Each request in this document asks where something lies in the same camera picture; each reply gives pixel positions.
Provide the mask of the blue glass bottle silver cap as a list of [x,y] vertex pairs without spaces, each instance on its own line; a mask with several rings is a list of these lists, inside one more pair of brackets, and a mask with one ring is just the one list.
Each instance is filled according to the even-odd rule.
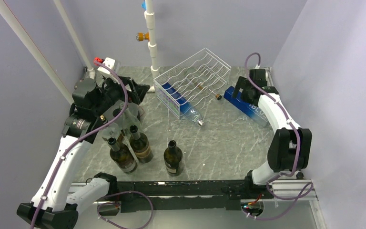
[[253,119],[261,127],[269,126],[268,119],[264,112],[256,105],[246,103],[241,99],[242,91],[238,92],[236,98],[234,98],[234,87],[230,86],[224,92],[224,99],[242,111],[245,115]]

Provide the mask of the dark green wine bottle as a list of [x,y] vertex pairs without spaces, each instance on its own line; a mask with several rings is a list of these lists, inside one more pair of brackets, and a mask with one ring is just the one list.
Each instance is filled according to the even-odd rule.
[[183,152],[176,141],[171,140],[163,154],[166,171],[170,176],[178,176],[183,171]]

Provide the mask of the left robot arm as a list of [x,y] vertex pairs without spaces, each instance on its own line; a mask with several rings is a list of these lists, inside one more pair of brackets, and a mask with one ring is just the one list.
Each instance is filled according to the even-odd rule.
[[114,199],[119,191],[117,178],[103,172],[75,193],[69,194],[69,190],[97,133],[107,127],[115,129],[114,118],[106,112],[126,101],[139,105],[149,89],[130,77],[120,77],[119,83],[106,78],[101,85],[91,78],[77,82],[55,159],[37,193],[30,202],[19,205],[17,215],[33,229],[72,229],[94,201]]

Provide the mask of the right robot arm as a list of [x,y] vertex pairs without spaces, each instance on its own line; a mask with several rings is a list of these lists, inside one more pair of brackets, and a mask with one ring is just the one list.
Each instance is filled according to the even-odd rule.
[[232,97],[260,108],[274,131],[266,161],[251,171],[252,180],[243,186],[245,195],[255,198],[267,182],[307,167],[312,132],[290,116],[277,89],[268,85],[264,69],[250,69],[248,77],[239,77]]

